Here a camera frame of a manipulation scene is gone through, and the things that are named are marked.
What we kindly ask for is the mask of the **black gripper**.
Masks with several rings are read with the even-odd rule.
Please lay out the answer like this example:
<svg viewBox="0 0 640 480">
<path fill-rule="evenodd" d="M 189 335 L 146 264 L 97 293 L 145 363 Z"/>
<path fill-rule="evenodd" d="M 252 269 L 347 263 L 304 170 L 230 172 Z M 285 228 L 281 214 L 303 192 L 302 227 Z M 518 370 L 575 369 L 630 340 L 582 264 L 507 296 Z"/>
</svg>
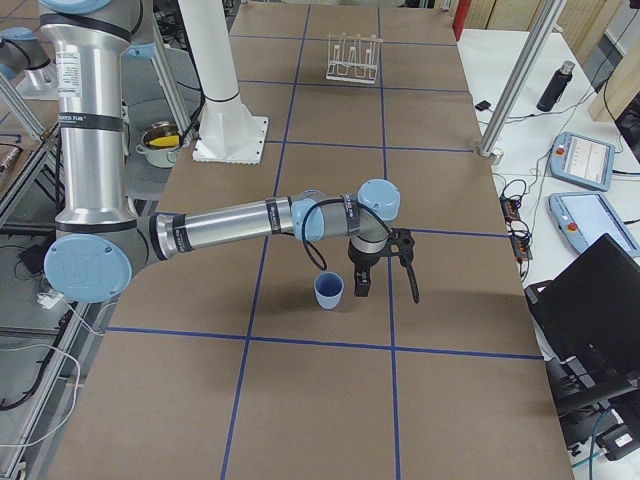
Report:
<svg viewBox="0 0 640 480">
<path fill-rule="evenodd" d="M 370 269 L 378 263 L 386 239 L 368 240 L 359 235 L 349 237 L 348 257 L 354 265 L 354 295 L 367 297 L 370 292 Z"/>
</svg>

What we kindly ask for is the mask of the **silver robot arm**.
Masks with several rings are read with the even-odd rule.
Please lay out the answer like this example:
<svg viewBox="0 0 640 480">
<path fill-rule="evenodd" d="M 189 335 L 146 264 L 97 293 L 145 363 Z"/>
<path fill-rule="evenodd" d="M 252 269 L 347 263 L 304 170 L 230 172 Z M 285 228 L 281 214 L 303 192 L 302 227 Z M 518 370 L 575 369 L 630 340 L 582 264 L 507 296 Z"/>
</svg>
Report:
<svg viewBox="0 0 640 480">
<path fill-rule="evenodd" d="M 335 198 L 311 190 L 203 214 L 136 216 L 125 198 L 121 66 L 125 52 L 152 30 L 151 6 L 44 1 L 40 21 L 56 52 L 65 184 L 44 270 L 67 298 L 101 303 L 154 262 L 267 235 L 293 236 L 306 250 L 324 238 L 347 237 L 359 297 L 368 294 L 370 270 L 381 258 L 410 266 L 413 238 L 393 226 L 400 194 L 383 179 Z"/>
<path fill-rule="evenodd" d="M 34 32 L 26 27 L 1 31 L 1 74 L 15 80 L 24 73 L 35 90 L 53 86 L 56 80 L 51 59 Z"/>
</svg>

